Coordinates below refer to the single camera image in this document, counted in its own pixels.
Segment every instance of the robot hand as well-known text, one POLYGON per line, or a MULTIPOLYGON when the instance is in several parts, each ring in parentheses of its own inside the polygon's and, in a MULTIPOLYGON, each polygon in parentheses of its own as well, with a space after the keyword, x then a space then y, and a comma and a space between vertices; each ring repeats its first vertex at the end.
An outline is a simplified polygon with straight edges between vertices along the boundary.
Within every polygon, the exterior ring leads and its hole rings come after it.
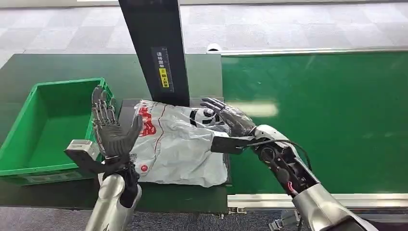
POLYGON ((106 101, 107 92, 97 86, 92 93, 91 110, 98 145, 73 140, 65 150, 80 169, 99 174, 101 187, 86 231, 124 231, 141 198, 139 175, 129 152, 142 129, 142 118, 136 116, 129 132, 124 132, 115 119, 115 100, 111 99, 109 105, 106 101), (96 159, 97 146, 105 157, 102 163, 96 159))
POLYGON ((204 98, 201 106, 214 111, 231 128, 231 136, 249 136, 255 128, 252 120, 241 110, 231 107, 217 99, 204 98))
POLYGON ((133 120, 129 132, 125 133, 115 119, 115 99, 107 104, 107 92, 97 86, 92 93, 93 129, 101 153, 107 157, 128 158, 130 150, 143 128, 140 115, 133 120))
POLYGON ((321 185, 299 157, 296 143, 269 125, 255 126, 239 109, 215 99, 203 99, 203 106, 213 109, 237 137, 214 137, 211 151, 240 154, 251 147, 259 160, 267 165, 276 179, 290 195, 301 218, 313 231, 376 231, 367 221, 343 207, 321 185))

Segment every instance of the metal bracket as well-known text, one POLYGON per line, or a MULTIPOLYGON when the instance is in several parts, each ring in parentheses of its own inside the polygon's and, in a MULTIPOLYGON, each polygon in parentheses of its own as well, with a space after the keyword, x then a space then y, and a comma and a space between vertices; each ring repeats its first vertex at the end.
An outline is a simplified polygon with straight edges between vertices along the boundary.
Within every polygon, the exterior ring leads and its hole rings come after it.
POLYGON ((228 207, 228 214, 246 214, 245 208, 228 207))
POLYGON ((299 225, 300 214, 297 210, 283 210, 280 217, 281 219, 268 224, 271 231, 279 231, 283 227, 295 227, 299 225))

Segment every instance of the green storage bin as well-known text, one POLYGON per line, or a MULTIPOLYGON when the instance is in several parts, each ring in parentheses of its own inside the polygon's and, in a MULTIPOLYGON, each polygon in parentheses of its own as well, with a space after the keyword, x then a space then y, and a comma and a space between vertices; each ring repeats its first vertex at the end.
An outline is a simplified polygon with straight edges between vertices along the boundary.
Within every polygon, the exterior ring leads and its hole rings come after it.
POLYGON ((0 149, 0 180, 29 185, 93 178, 64 150, 72 139, 95 139, 91 95, 97 85, 113 97, 103 78, 36 84, 0 149))

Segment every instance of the plastic mailer bag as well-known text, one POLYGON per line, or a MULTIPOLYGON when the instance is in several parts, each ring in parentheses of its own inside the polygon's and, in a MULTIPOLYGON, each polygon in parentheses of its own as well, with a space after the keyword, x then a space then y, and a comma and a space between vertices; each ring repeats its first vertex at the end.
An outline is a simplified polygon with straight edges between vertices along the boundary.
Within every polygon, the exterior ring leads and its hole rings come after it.
POLYGON ((228 127, 213 111, 141 100, 143 129, 130 152, 141 182, 211 187, 227 180, 222 153, 210 151, 228 127))

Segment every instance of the humanoid robot hand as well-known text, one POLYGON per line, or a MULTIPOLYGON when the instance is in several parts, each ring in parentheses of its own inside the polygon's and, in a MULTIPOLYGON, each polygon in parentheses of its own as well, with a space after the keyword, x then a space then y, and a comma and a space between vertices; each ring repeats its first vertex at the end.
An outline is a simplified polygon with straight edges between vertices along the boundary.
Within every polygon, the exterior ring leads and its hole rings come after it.
POLYGON ((240 109, 213 98, 203 98, 202 100, 201 106, 213 110, 231 128, 231 136, 249 136, 256 127, 252 119, 240 109))
POLYGON ((92 93, 93 130, 101 153, 105 157, 129 155, 143 128, 140 115, 133 119, 132 127, 124 132, 115 118, 115 99, 107 101, 107 92, 97 86, 92 93))

